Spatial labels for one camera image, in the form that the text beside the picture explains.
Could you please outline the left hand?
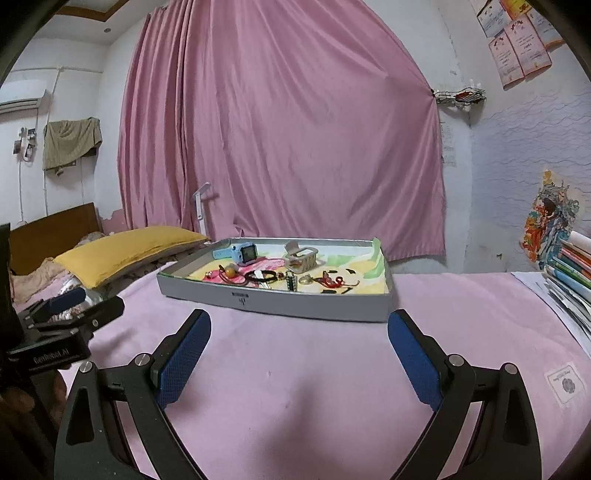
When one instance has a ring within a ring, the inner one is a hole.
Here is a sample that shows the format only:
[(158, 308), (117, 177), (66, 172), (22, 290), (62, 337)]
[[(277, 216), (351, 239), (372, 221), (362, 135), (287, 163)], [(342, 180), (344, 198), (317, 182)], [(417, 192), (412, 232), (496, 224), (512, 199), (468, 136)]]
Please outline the left hand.
[(48, 444), (57, 440), (66, 402), (67, 387), (58, 370), (33, 377), (1, 377), (1, 416), (19, 420)]

